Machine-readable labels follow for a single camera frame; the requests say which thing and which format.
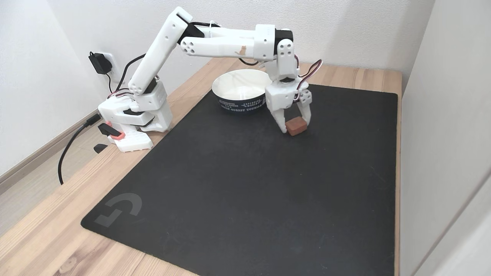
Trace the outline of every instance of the power adapter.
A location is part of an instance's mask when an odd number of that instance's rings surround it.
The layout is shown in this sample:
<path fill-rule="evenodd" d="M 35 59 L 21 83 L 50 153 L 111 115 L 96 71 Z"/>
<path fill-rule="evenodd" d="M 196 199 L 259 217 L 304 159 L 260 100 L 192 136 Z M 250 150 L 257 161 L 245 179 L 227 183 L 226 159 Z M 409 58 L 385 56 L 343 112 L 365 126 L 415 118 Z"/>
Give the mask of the power adapter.
<path fill-rule="evenodd" d="M 90 52 L 89 59 L 97 74 L 105 75 L 112 69 L 111 62 L 103 54 Z"/>

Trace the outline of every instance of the wire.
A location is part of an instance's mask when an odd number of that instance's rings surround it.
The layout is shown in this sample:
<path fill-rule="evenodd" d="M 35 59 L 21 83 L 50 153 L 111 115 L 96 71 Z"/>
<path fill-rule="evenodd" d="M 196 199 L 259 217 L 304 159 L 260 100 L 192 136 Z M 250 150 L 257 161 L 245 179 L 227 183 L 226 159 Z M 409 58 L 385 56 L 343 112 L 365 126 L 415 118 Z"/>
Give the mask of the wire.
<path fill-rule="evenodd" d="M 249 62 L 245 62 L 243 59 L 239 58 L 240 61 L 242 61 L 243 64 L 245 65 L 249 65 L 249 66 L 254 66 L 254 65 L 257 65 L 259 62 L 256 61 L 255 63 L 249 63 Z"/>
<path fill-rule="evenodd" d="M 60 160 L 58 161 L 58 180 L 60 181 L 60 185 L 63 185 L 63 177 L 61 176 L 61 163 L 63 163 L 63 158 L 65 158 L 65 154 L 66 152 L 68 151 L 68 148 L 70 148 L 70 146 L 72 145 L 73 141 L 75 140 L 75 138 L 80 134 L 80 132 L 82 132 L 82 130 L 84 130 L 87 126 L 84 124 L 83 126 L 81 126 L 77 132 L 75 132 L 75 134 L 73 134 L 72 138 L 70 139 L 70 141 L 68 141 L 68 144 L 66 145 L 65 147 L 65 150 L 63 150 L 63 153 L 61 154 L 61 157 L 60 157 Z"/>
<path fill-rule="evenodd" d="M 111 90 L 111 77 L 106 74 L 106 76 L 109 78 L 109 93 L 112 93 L 112 90 Z"/>
<path fill-rule="evenodd" d="M 303 77 L 307 76 L 308 74 L 310 74 L 310 70 L 312 70 L 312 68 L 314 68 L 314 66 L 315 66 L 315 65 L 317 64 L 317 62 L 319 62 L 319 61 L 321 61 L 321 60 L 319 59 L 319 60 L 317 60 L 316 62 L 314 62 L 314 63 L 313 63 L 311 66 L 310 66 L 310 68 L 308 69 L 308 72 L 307 72 L 307 73 L 305 73 L 305 74 L 303 74 L 303 75 L 301 75 L 301 76 L 299 76 L 299 77 L 303 78 Z"/>
<path fill-rule="evenodd" d="M 128 94 L 129 94 L 129 95 L 134 95 L 134 94 L 133 94 L 133 93 L 131 93 L 131 92 L 123 92 L 123 93 L 117 94 L 117 95 L 116 95 L 116 98 L 117 98 L 118 96 L 123 96 L 123 95 L 128 95 Z"/>
<path fill-rule="evenodd" d="M 121 76 L 121 80 L 119 81 L 118 87 L 116 88 L 116 91 L 120 90 L 121 85 L 123 84 L 123 81 L 124 81 L 124 77 L 126 76 L 126 71 L 128 71 L 128 67 L 130 67 L 130 65 L 135 63 L 137 60 L 142 59 L 144 56 L 145 56 L 145 54 L 142 54 L 141 56 L 135 57 L 130 62 L 128 62 L 128 64 L 126 64 L 126 66 L 124 67 L 123 75 Z"/>
<path fill-rule="evenodd" d="M 210 27 L 208 28 L 208 32 L 210 32 L 210 38 L 212 38 L 212 28 L 213 28 L 213 25 L 218 26 L 218 27 L 221 27 L 220 25 L 218 25 L 217 22 L 215 22 L 213 20 L 210 20 Z"/>
<path fill-rule="evenodd" d="M 68 144 L 66 144 L 65 149 L 63 150 L 63 153 L 60 156 L 60 160 L 58 161 L 58 180 L 60 181 L 60 184 L 63 185 L 63 177 L 61 176 L 61 164 L 63 163 L 63 159 L 65 158 L 66 152 L 68 151 L 68 148 L 72 145 L 73 141 L 77 136 L 82 132 L 82 130 L 88 126 L 91 126 L 95 123 L 97 123 L 101 119 L 101 115 L 96 113 L 92 115 L 90 118 L 88 118 L 85 123 L 73 134 L 72 138 L 70 141 L 68 141 Z"/>
<path fill-rule="evenodd" d="M 299 86 L 297 86 L 297 90 L 300 88 L 300 86 L 302 86 L 304 81 L 308 80 L 310 77 L 312 77 L 317 72 L 317 70 L 319 70 L 319 68 L 322 65 L 322 59 L 317 60 L 314 64 L 317 64 L 317 67 L 315 67 L 315 69 L 312 71 L 312 73 L 308 74 L 305 78 L 303 78 L 300 81 Z"/>
<path fill-rule="evenodd" d="M 109 99 L 110 97 L 114 96 L 114 94 L 116 94 L 117 92 L 119 92 L 119 91 L 121 91 L 121 90 L 130 90 L 130 89 L 129 89 L 129 88 L 122 88 L 122 89 L 120 89 L 120 90 L 116 90 L 115 92 L 113 92 L 113 93 L 109 94 L 108 99 Z"/>
<path fill-rule="evenodd" d="M 211 24 L 211 23 L 204 23 L 204 22 L 191 22 L 191 24 L 195 25 L 195 26 L 205 26 L 205 27 L 221 27 L 220 25 L 218 24 Z"/>
<path fill-rule="evenodd" d="M 314 75 L 314 74 L 315 74 L 315 73 L 316 73 L 316 72 L 319 70 L 319 68 L 321 68 L 322 63 L 323 63 L 323 62 L 322 62 L 322 59 L 319 59 L 319 60 L 317 60 L 316 62 L 314 62 L 314 64 L 312 64 L 312 65 L 310 66 L 310 68 L 312 68 L 314 65 L 317 65 L 317 66 L 315 67 L 314 71 L 312 71 L 312 73 L 307 73 L 307 76 L 306 76 L 305 78 L 303 78 L 303 79 L 300 81 L 299 85 L 297 86 L 297 90 L 300 88 L 300 86 L 302 86 L 302 84 L 303 84 L 303 82 L 304 82 L 304 81 L 306 81 L 306 80 L 308 80 L 310 77 L 312 77 L 312 76 L 313 76 L 313 75 Z M 300 98 L 300 93 L 297 93 L 297 95 L 296 95 L 295 99 L 293 99 L 293 101 L 298 101 L 298 100 L 299 100 L 299 98 Z"/>

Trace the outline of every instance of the red and white wire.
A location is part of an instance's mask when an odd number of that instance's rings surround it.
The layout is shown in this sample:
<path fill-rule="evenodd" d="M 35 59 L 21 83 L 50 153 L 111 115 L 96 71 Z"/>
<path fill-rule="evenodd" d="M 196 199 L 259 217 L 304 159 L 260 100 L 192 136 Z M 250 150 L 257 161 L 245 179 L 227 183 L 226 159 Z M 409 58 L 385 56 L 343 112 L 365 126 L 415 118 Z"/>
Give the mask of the red and white wire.
<path fill-rule="evenodd" d="M 305 76 L 305 78 L 303 78 L 303 79 L 300 81 L 299 85 L 297 86 L 297 90 L 299 90 L 299 89 L 300 89 L 300 87 L 302 86 L 302 84 L 303 84 L 303 83 L 304 83 L 306 80 L 308 80 L 310 77 L 312 77 L 312 76 L 313 76 L 313 75 L 314 75 L 314 74 L 315 74 L 315 73 L 316 73 L 316 72 L 319 70 L 319 68 L 321 68 L 322 63 L 323 63 L 323 62 L 322 62 L 322 59 L 317 60 L 316 62 L 314 62 L 314 64 L 312 64 L 312 65 L 310 66 L 310 68 L 308 69 L 307 74 L 300 76 L 300 77 L 304 77 L 304 76 Z M 296 96 L 296 98 L 295 98 L 295 99 L 293 99 L 293 100 L 294 100 L 294 101 L 297 101 L 299 98 L 300 98 L 300 93 L 298 93 L 298 94 L 297 94 L 297 96 Z"/>
<path fill-rule="evenodd" d="M 297 60 L 297 68 L 299 68 L 300 67 L 299 56 L 298 55 L 295 55 L 295 59 Z"/>
<path fill-rule="evenodd" d="M 115 94 L 116 94 L 116 93 L 119 93 L 119 92 L 121 92 L 122 90 L 126 90 L 126 89 L 127 89 L 127 88 L 120 89 L 120 90 L 116 90 L 115 92 L 113 92 L 113 93 L 109 94 L 108 99 L 109 99 L 110 97 L 112 97 L 112 96 L 115 96 Z M 116 95 L 116 97 L 117 97 L 117 96 L 120 96 L 120 95 L 126 95 L 126 94 L 131 94 L 131 95 L 133 95 L 133 93 L 131 93 L 131 92 L 123 92 L 123 93 L 121 93 L 121 94 L 117 94 L 117 95 Z"/>
<path fill-rule="evenodd" d="M 120 98 L 120 97 L 122 97 L 122 96 L 128 96 L 128 97 L 130 97 L 130 98 L 131 98 L 131 96 L 130 96 L 130 95 L 133 95 L 133 93 L 131 93 L 131 92 L 123 92 L 123 93 L 117 94 L 117 95 L 116 95 L 116 98 Z"/>

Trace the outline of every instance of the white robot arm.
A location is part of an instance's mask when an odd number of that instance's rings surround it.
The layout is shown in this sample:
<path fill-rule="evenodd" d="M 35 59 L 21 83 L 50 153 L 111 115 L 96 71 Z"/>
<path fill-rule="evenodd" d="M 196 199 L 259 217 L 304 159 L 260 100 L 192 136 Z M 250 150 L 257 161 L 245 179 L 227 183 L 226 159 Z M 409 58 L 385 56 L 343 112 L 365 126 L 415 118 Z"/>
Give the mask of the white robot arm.
<path fill-rule="evenodd" d="M 130 79 L 128 87 L 133 95 L 109 97 L 99 106 L 107 124 L 122 134 L 109 135 L 121 151 L 153 146 L 148 135 L 138 132 L 138 128 L 164 132 L 170 127 L 172 113 L 157 73 L 177 45 L 191 56 L 251 58 L 263 62 L 273 82 L 266 87 L 266 103 L 281 131 L 286 132 L 284 109 L 295 102 L 303 119 L 307 124 L 310 122 L 312 97 L 307 90 L 308 83 L 299 77 L 291 31 L 276 30 L 274 25 L 256 25 L 255 30 L 201 26 L 192 23 L 192 16 L 177 7 Z"/>

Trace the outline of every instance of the baseboard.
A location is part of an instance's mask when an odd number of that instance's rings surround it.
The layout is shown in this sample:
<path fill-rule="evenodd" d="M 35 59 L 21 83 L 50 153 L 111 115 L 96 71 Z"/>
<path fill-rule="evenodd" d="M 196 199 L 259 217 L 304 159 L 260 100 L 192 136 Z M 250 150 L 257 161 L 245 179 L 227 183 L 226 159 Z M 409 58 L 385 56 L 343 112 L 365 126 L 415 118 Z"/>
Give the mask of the baseboard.
<path fill-rule="evenodd" d="M 72 137 L 72 135 L 75 133 L 75 131 L 77 131 L 77 129 L 88 118 L 96 113 L 98 113 L 98 111 L 94 110 L 89 115 L 78 121 L 76 124 L 62 132 L 60 135 L 56 136 L 53 140 L 49 141 L 44 146 L 36 150 L 34 153 L 26 157 L 24 160 L 8 170 L 6 173 L 2 174 L 0 176 L 0 194 L 7 191 L 24 176 L 35 170 L 51 156 L 63 149 Z"/>

